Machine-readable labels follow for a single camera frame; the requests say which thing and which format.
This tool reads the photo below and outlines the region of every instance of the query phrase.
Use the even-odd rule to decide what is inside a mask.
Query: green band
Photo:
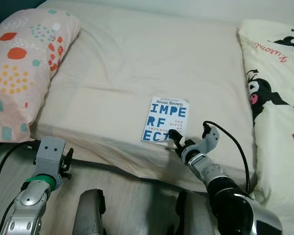
[[[34,180],[41,180],[41,181],[44,181],[44,182],[50,184],[51,191],[54,191],[54,189],[55,189],[55,180],[50,176],[37,175],[37,176],[35,176],[33,178],[29,178],[29,179],[25,180],[25,182],[31,182],[31,181],[34,181]]]

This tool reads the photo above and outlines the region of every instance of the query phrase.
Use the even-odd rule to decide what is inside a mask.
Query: pillowcase
[[[294,26],[247,20],[239,35],[257,145],[253,194],[294,234]]]
[[[50,79],[79,30],[70,13],[44,8],[0,24],[0,142],[29,140]]]

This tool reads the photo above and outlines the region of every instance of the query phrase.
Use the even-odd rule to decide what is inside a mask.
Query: book
[[[186,135],[189,103],[185,99],[153,97],[144,127],[142,141],[173,147],[169,130]]]

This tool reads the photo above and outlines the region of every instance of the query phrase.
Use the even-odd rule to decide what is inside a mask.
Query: blue letter
[[[168,109],[169,109],[168,105],[166,105],[166,106],[161,105],[160,106],[160,112],[159,113],[162,113],[164,111],[165,114],[167,114],[168,113]]]
[[[163,133],[163,135],[165,136],[165,141],[168,139],[169,134],[168,133]]]
[[[170,115],[177,112],[177,108],[175,106],[171,106]]]
[[[143,140],[144,140],[144,141],[149,141],[150,139],[147,139],[147,137],[150,137],[150,134],[151,134],[151,133],[152,133],[152,131],[145,130]]]
[[[157,124],[157,127],[159,127],[161,124],[165,124],[164,122],[162,122],[162,121],[165,121],[166,119],[165,118],[159,118],[158,119],[158,124]]]
[[[151,112],[152,112],[152,113],[156,113],[156,112],[157,112],[157,111],[156,111],[156,107],[158,106],[158,104],[151,104],[151,105],[153,106]]]
[[[159,139],[156,139],[156,135],[161,135],[161,133],[155,132],[155,134],[153,134],[153,141],[159,141]]]
[[[153,126],[153,122],[155,121],[155,118],[152,116],[148,117],[148,121],[147,121],[147,126],[149,126],[149,123],[151,124],[151,126]]]
[[[180,110],[178,111],[178,116],[185,117],[185,115],[182,115],[182,114],[185,114],[185,110],[186,110],[186,108],[180,108]]]

